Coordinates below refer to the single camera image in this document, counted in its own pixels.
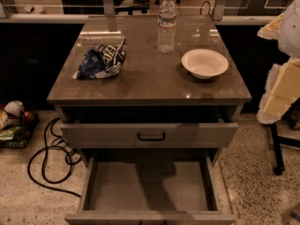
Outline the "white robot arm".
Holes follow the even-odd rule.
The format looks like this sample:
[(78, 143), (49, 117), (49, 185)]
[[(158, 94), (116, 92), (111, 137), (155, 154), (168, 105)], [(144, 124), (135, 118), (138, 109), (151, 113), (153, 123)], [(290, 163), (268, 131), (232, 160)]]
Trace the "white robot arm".
[(280, 120), (300, 98), (300, 0), (293, 0), (257, 36), (276, 39), (278, 49), (289, 56), (287, 62), (274, 64), (268, 72), (257, 112), (258, 121), (268, 125)]

